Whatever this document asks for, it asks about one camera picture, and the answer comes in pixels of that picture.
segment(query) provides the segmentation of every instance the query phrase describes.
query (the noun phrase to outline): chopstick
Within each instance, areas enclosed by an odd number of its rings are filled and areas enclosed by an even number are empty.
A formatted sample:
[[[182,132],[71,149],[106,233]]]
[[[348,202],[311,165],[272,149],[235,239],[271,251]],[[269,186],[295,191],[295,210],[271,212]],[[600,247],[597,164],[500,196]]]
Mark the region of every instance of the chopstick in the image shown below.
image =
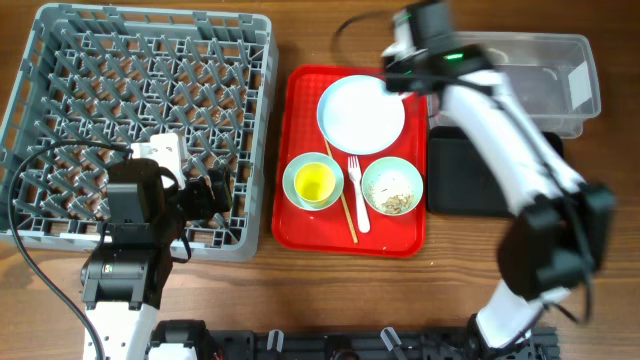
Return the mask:
[[[327,154],[330,158],[333,159],[333,155],[331,154],[331,147],[329,146],[329,142],[326,138],[324,138],[324,145],[327,147]],[[358,235],[356,235],[356,229],[353,227],[353,221],[351,221],[351,213],[349,212],[349,205],[347,205],[347,200],[344,198],[344,192],[340,193],[340,199],[342,200],[342,207],[344,208],[344,214],[347,216],[347,222],[349,223],[349,230],[351,230],[351,237],[353,238],[353,243],[358,243]]]

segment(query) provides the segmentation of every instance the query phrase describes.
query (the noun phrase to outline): fork handle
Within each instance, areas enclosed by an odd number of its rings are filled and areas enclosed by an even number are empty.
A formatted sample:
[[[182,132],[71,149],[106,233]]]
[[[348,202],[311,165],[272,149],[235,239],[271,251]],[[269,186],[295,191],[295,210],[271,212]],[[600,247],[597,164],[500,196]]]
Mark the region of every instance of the fork handle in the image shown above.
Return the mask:
[[[367,206],[364,204],[364,197],[362,196],[362,187],[359,182],[354,182],[353,187],[356,191],[356,212],[358,214],[358,230],[361,233],[368,233],[371,230],[371,223],[369,222],[369,215],[367,215]]]

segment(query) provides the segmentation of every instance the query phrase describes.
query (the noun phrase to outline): fork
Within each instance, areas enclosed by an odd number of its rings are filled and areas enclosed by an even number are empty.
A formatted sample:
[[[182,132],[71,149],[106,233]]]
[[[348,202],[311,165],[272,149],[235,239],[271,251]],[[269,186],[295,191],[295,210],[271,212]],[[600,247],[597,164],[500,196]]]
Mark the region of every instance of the fork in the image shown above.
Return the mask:
[[[360,170],[360,162],[357,156],[349,156],[348,160],[349,179],[353,181],[353,187],[356,192],[356,212],[358,214],[358,229],[362,233],[368,233],[371,230],[371,223],[369,223],[369,215],[367,215],[367,207],[364,205],[364,198],[362,196],[362,186],[360,181],[362,180],[362,171]]]

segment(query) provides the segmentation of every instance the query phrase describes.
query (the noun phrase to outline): yellow cup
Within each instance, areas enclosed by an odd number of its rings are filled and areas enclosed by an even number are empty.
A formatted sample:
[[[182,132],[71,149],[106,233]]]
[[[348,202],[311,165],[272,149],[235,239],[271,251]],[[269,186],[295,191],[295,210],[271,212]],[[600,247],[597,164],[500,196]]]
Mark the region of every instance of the yellow cup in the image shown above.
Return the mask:
[[[325,164],[309,163],[301,167],[296,174],[296,193],[313,207],[324,205],[335,187],[336,176]]]

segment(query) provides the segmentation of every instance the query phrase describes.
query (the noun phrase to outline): wooden table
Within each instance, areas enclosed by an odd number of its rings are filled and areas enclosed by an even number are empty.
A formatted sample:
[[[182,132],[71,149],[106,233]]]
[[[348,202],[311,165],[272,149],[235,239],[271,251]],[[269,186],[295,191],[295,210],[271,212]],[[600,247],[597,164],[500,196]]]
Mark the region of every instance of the wooden table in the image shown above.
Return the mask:
[[[6,104],[28,32],[43,1],[0,1],[0,102]],[[210,329],[284,331],[378,330],[463,325],[491,296],[499,278],[495,249],[508,222],[429,215],[427,241],[409,260],[288,251],[270,231],[275,159],[288,75],[302,64],[333,64],[329,40],[345,19],[393,10],[395,1],[271,0],[113,5],[263,13],[274,25],[280,63],[267,143],[262,239],[250,263],[175,266],[160,319],[204,319]],[[602,114],[567,141],[569,163],[609,184],[619,206],[605,270],[596,280],[595,318],[576,327],[557,313],[565,359],[640,358],[640,6],[634,0],[455,0],[461,30],[577,33],[591,42]],[[389,23],[372,20],[348,32],[349,58],[378,66],[392,41]],[[42,269],[80,304],[80,268],[87,255],[33,251]],[[582,290],[566,302],[580,312]],[[83,328],[38,280],[17,251],[0,244],[0,359],[79,359]]]

